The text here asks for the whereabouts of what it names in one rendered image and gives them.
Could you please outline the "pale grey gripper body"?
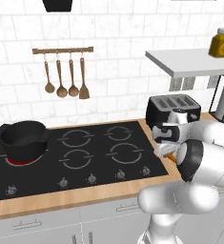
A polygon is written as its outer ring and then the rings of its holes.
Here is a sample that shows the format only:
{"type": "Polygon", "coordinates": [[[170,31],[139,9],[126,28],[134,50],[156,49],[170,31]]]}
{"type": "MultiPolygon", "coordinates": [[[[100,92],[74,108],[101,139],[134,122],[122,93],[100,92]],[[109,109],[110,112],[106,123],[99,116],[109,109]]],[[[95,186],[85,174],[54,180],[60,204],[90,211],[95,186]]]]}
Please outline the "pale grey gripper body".
{"type": "Polygon", "coordinates": [[[154,154],[157,157],[166,156],[168,153],[173,153],[179,149],[180,145],[178,143],[166,142],[158,143],[154,147],[154,154]]]}

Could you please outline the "wooden spatula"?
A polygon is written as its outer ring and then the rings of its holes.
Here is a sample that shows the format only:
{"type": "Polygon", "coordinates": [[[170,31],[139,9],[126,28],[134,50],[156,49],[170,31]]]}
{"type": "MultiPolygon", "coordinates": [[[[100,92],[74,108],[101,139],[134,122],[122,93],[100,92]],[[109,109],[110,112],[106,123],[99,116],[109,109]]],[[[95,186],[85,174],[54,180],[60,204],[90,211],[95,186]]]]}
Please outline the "wooden spatula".
{"type": "Polygon", "coordinates": [[[81,68],[82,85],[79,90],[79,98],[89,99],[90,93],[85,83],[85,60],[83,57],[80,58],[80,68],[81,68]]]}

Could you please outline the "black cooking pot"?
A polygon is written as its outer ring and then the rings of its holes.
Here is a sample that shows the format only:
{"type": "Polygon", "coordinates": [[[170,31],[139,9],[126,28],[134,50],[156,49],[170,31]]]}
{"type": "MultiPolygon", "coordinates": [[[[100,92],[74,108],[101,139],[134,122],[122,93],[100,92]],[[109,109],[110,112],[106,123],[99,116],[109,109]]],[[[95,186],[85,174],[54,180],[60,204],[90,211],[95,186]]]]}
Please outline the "black cooking pot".
{"type": "Polygon", "coordinates": [[[41,156],[46,148],[49,131],[38,121],[20,121],[0,127],[0,143],[8,159],[29,162],[41,156]]]}

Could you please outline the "black toaster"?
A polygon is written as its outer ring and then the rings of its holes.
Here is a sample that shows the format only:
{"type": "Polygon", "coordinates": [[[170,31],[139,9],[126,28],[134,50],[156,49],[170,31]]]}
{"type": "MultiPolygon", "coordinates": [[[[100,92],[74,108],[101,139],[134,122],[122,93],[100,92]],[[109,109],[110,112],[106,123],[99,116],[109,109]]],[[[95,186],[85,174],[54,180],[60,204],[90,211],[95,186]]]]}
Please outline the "black toaster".
{"type": "Polygon", "coordinates": [[[188,113],[189,122],[200,118],[201,107],[187,94],[170,94],[151,96],[146,110],[146,123],[151,128],[154,125],[168,121],[173,109],[181,109],[188,113]]]}

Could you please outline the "black hob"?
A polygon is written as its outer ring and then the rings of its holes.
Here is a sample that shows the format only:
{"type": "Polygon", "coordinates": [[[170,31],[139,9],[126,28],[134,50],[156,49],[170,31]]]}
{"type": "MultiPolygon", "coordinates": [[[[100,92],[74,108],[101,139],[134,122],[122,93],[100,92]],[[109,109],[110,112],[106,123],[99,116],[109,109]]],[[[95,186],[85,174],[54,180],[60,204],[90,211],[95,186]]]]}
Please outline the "black hob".
{"type": "Polygon", "coordinates": [[[0,144],[0,200],[167,173],[136,121],[51,130],[45,153],[25,166],[12,164],[0,144]],[[144,167],[151,170],[150,175],[142,173],[144,167]],[[125,178],[117,178],[119,170],[125,178]],[[88,182],[91,174],[96,177],[94,184],[88,182]],[[59,186],[63,177],[68,180],[65,188],[59,186]],[[17,189],[14,195],[7,194],[8,186],[17,189]]]}

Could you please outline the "grey drawer front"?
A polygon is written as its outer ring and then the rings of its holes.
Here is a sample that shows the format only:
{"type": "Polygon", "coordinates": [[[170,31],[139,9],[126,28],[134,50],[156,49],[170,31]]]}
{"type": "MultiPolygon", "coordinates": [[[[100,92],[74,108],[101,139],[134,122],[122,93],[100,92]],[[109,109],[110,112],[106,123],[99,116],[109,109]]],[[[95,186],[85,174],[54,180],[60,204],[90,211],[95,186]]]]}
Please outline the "grey drawer front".
{"type": "Polygon", "coordinates": [[[131,205],[132,203],[138,205],[136,197],[80,207],[79,211],[80,211],[81,223],[83,224],[95,220],[103,220],[103,219],[120,217],[120,216],[131,215],[131,214],[143,214],[148,218],[150,218],[148,214],[142,213],[140,209],[119,212],[119,213],[116,211],[116,208],[118,208],[120,204],[122,204],[123,206],[128,206],[131,205]]]}
{"type": "Polygon", "coordinates": [[[79,210],[77,208],[69,208],[58,211],[51,211],[45,213],[36,213],[30,215],[23,215],[0,220],[0,238],[13,236],[15,234],[27,234],[31,232],[43,231],[55,227],[68,226],[79,222],[79,210]],[[29,228],[25,230],[14,231],[12,226],[17,225],[22,221],[23,223],[33,222],[34,220],[42,221],[42,226],[29,228]]]}

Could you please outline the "grey cupboard door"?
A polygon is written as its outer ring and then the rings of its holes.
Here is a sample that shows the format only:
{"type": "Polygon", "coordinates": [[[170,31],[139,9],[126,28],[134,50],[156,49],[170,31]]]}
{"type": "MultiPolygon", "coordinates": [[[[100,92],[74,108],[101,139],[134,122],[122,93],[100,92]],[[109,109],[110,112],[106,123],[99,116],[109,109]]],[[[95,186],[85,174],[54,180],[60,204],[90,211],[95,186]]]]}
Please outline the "grey cupboard door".
{"type": "Polygon", "coordinates": [[[219,203],[210,213],[185,214],[175,233],[184,244],[224,244],[224,190],[219,189],[219,203]]]}
{"type": "Polygon", "coordinates": [[[84,244],[89,244],[89,232],[92,232],[93,244],[137,244],[149,220],[138,213],[83,223],[84,244]]]}
{"type": "Polygon", "coordinates": [[[78,226],[1,237],[0,244],[72,244],[71,236],[74,234],[77,244],[83,244],[78,226]]]}

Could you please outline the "large wooden spoon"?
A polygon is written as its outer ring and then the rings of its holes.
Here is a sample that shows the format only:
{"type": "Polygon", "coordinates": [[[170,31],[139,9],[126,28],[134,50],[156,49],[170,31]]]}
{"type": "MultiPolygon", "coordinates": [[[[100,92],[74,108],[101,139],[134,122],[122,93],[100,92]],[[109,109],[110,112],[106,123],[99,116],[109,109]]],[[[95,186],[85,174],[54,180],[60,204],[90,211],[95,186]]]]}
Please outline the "large wooden spoon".
{"type": "Polygon", "coordinates": [[[67,96],[68,91],[64,88],[62,84],[61,62],[59,60],[56,61],[56,68],[57,68],[58,78],[59,78],[59,88],[57,89],[56,93],[59,97],[64,98],[67,96]]]}
{"type": "Polygon", "coordinates": [[[75,97],[79,94],[79,89],[74,85],[74,76],[73,76],[73,61],[69,61],[70,73],[71,73],[71,86],[69,88],[69,95],[75,97]]]}

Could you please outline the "yellow jar with white lid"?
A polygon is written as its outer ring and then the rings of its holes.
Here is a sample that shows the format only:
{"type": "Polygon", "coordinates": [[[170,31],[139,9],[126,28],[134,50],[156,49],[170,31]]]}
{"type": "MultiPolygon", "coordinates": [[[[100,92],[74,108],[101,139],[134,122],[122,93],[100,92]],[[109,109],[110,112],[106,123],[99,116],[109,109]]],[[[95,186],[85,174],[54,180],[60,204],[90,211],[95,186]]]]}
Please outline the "yellow jar with white lid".
{"type": "Polygon", "coordinates": [[[216,58],[224,57],[224,28],[219,28],[217,35],[213,37],[209,55],[216,58]]]}

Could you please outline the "small wooden spoon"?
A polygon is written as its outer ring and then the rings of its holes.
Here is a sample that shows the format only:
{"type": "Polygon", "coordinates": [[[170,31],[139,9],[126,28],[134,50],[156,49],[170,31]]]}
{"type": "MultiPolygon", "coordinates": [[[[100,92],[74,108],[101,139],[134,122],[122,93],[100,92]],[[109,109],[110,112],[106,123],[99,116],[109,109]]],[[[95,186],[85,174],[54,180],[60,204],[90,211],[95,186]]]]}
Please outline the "small wooden spoon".
{"type": "Polygon", "coordinates": [[[47,79],[48,79],[48,83],[47,85],[45,86],[45,91],[47,93],[53,93],[54,90],[55,90],[55,87],[54,85],[51,83],[50,81],[50,75],[49,75],[49,65],[48,65],[48,62],[45,62],[45,71],[46,71],[46,75],[47,75],[47,79]]]}

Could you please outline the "black range hood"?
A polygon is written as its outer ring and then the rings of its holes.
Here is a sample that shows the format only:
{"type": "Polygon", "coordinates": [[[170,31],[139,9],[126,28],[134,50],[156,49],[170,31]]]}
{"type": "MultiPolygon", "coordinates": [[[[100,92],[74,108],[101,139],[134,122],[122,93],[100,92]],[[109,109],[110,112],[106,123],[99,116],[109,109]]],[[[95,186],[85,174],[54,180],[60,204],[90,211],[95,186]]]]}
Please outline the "black range hood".
{"type": "Polygon", "coordinates": [[[70,12],[72,0],[42,0],[47,12],[70,12]]]}

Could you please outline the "grey wall socket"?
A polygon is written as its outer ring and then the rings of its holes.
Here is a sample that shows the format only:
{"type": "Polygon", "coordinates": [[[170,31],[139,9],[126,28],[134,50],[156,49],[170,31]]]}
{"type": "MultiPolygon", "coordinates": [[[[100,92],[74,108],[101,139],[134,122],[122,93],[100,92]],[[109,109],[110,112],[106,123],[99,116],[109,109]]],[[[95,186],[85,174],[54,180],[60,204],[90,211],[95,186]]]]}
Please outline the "grey wall socket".
{"type": "Polygon", "coordinates": [[[171,78],[170,92],[177,92],[181,89],[183,78],[171,78]]]}
{"type": "Polygon", "coordinates": [[[185,77],[183,81],[183,91],[192,90],[194,86],[195,77],[185,77]]]}
{"type": "Polygon", "coordinates": [[[209,78],[209,82],[208,82],[208,89],[212,89],[216,87],[217,81],[218,81],[219,76],[218,75],[211,75],[209,78]]]}

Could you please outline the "white wall shelf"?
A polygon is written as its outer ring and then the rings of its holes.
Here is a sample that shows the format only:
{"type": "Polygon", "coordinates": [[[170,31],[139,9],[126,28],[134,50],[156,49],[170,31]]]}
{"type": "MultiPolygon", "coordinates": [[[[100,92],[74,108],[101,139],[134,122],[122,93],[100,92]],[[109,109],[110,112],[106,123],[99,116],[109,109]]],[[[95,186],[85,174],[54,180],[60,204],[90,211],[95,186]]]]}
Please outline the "white wall shelf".
{"type": "Polygon", "coordinates": [[[145,55],[172,78],[224,74],[224,58],[207,49],[146,51],[145,55]]]}

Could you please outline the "wooden tool rail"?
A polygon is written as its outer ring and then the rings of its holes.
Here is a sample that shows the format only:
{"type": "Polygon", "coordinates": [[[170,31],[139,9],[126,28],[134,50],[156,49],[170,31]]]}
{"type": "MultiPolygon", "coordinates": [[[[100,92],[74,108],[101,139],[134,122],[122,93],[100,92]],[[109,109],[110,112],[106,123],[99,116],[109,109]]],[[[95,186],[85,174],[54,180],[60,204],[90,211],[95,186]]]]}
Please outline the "wooden tool rail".
{"type": "Polygon", "coordinates": [[[61,49],[32,49],[32,54],[70,53],[70,52],[93,52],[93,47],[86,47],[86,48],[61,48],[61,49]]]}

